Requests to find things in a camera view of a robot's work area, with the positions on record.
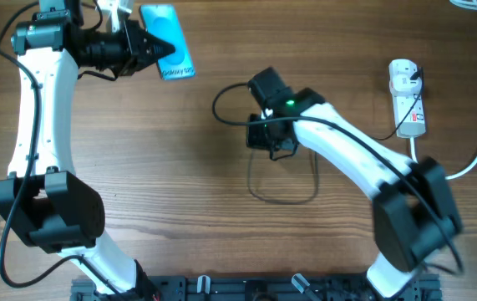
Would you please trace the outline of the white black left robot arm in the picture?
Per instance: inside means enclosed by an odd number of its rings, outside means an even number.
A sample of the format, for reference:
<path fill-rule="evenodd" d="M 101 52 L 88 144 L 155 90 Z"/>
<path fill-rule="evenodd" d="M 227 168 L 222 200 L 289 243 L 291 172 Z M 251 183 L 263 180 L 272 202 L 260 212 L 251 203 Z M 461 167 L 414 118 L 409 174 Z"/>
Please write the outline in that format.
<path fill-rule="evenodd" d="M 95 1 L 99 21 L 84 24 L 79 0 L 36 1 L 32 18 L 10 18 L 1 31 L 20 73 L 18 134 L 0 180 L 1 235 L 73 263 L 108 300 L 157 300 L 161 293 L 140 264 L 105 231 L 99 193 L 80 180 L 71 153 L 74 91 L 85 75 L 115 81 L 172 54 L 172 44 L 131 18 L 131 1 Z"/>

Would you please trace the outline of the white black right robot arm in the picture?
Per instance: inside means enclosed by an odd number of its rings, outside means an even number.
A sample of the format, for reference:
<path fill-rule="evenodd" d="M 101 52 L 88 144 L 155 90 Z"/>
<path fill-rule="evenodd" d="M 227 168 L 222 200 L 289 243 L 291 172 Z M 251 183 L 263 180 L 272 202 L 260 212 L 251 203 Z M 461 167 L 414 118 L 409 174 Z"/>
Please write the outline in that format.
<path fill-rule="evenodd" d="M 398 296 L 463 230 L 443 167 L 390 150 L 348 123 L 319 93 L 298 92 L 269 67 L 246 87 L 260 106 L 248 119 L 246 145 L 273 161 L 301 146 L 322 156 L 371 201 L 379 254 L 366 280 L 382 298 Z"/>

